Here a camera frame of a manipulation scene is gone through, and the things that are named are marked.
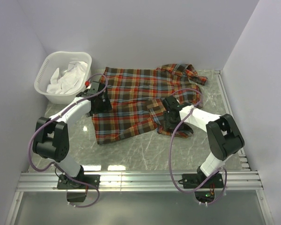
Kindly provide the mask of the red brown plaid shirt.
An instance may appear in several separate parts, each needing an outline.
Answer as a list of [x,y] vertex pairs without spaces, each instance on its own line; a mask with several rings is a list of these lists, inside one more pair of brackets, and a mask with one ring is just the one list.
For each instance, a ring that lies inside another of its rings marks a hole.
[[92,117],[96,141],[108,144],[156,130],[172,135],[164,127],[162,101],[173,94],[180,103],[199,103],[201,85],[208,78],[198,75],[191,64],[167,64],[156,69],[127,69],[107,67],[108,98],[112,110]]

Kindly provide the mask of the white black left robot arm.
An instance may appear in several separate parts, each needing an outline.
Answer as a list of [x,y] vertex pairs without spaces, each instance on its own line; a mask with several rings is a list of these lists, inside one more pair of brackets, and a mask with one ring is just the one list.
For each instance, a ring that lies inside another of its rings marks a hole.
[[36,130],[29,143],[29,160],[35,153],[52,162],[49,165],[61,171],[73,188],[86,184],[82,165],[69,155],[69,127],[83,115],[93,116],[112,109],[108,99],[107,83],[90,83],[74,100],[57,114],[37,120]]

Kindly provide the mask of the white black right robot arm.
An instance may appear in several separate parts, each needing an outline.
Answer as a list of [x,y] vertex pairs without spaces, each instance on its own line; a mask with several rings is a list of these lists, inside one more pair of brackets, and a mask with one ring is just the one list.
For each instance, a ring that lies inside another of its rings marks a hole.
[[215,171],[244,147],[244,138],[232,115],[212,114],[196,108],[190,103],[180,104],[173,96],[163,101],[165,111],[164,128],[174,136],[177,131],[191,125],[207,134],[210,153],[198,168],[197,182],[201,187],[213,183]]

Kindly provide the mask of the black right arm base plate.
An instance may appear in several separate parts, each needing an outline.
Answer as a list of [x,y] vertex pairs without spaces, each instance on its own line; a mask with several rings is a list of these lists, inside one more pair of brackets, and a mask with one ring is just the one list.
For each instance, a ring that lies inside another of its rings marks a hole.
[[[182,174],[182,179],[178,181],[180,185],[183,185],[184,189],[194,189],[199,186],[203,181],[204,177],[194,173]],[[208,179],[200,188],[223,188],[224,182],[222,175],[217,173]]]

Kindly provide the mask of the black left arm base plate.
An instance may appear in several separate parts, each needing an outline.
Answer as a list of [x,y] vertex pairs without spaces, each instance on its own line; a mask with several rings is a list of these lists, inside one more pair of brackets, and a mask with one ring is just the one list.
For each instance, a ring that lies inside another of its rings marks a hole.
[[57,183],[57,189],[72,190],[72,189],[98,189],[100,183],[100,175],[83,175],[80,178],[69,178],[65,175],[60,175]]

